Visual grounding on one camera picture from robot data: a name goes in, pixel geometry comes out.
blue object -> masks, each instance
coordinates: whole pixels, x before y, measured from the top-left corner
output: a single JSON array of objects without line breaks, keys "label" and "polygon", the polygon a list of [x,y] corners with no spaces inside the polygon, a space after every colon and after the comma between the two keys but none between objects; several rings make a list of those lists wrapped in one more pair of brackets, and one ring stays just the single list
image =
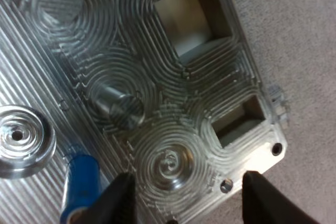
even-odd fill
[{"label": "blue object", "polygon": [[78,211],[89,208],[100,195],[99,164],[89,155],[75,156],[68,164],[64,210],[60,217],[61,224],[69,220]]}]

rectangular cutout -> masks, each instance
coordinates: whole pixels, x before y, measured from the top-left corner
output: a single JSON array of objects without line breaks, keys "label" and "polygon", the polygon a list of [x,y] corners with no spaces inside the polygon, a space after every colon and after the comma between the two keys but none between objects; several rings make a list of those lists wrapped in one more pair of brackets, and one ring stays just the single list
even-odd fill
[{"label": "rectangular cutout", "polygon": [[159,0],[155,8],[182,61],[232,35],[219,0]]},{"label": "rectangular cutout", "polygon": [[253,96],[212,124],[222,148],[265,120],[258,98]]}]

circular recess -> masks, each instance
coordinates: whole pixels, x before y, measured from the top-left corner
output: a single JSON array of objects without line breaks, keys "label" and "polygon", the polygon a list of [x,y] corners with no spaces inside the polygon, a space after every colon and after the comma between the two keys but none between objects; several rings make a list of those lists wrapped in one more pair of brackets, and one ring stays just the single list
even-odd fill
[{"label": "circular recess", "polygon": [[37,173],[55,148],[55,131],[39,112],[25,106],[0,107],[0,177]]},{"label": "circular recess", "polygon": [[273,145],[272,147],[272,154],[274,156],[279,156],[282,152],[282,144],[280,143],[276,143],[275,145]]},{"label": "circular recess", "polygon": [[228,192],[230,192],[233,188],[233,181],[229,178],[223,180],[223,182],[220,185],[221,187],[221,191],[223,194],[227,194]]}]

mounting hole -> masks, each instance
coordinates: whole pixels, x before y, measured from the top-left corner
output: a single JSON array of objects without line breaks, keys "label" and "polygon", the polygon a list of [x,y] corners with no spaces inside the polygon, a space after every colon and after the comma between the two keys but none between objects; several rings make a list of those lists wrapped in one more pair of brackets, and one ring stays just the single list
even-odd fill
[{"label": "mounting hole", "polygon": [[280,155],[281,152],[282,152],[282,144],[276,143],[275,145],[273,145],[273,148],[272,148],[273,156],[278,156]]},{"label": "mounting hole", "polygon": [[179,224],[177,220],[169,220],[166,224]]},{"label": "mounting hole", "polygon": [[227,194],[228,192],[230,192],[233,188],[233,182],[231,179],[227,178],[225,180],[223,180],[223,182],[220,185],[221,187],[221,191],[223,194]]},{"label": "mounting hole", "polygon": [[20,141],[23,138],[22,131],[14,131],[12,133],[12,139],[15,141]]}]

shiny metal surface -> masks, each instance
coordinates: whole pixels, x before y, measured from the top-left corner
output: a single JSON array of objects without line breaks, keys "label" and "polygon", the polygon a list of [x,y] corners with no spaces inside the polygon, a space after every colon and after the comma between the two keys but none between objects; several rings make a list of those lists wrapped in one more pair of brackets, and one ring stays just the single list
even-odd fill
[{"label": "shiny metal surface", "polygon": [[0,107],[0,177],[37,173],[55,148],[55,130],[39,112],[24,106]]},{"label": "shiny metal surface", "polygon": [[[143,223],[195,220],[240,190],[247,169],[263,173],[284,157],[279,116],[231,0],[214,5],[229,33],[219,21],[219,38],[181,56],[158,1],[0,0],[0,105],[40,111],[57,135],[41,172],[0,179],[1,223],[59,221],[73,146],[99,161],[105,184],[135,174]],[[232,116],[255,113],[229,137],[223,131]]]}]

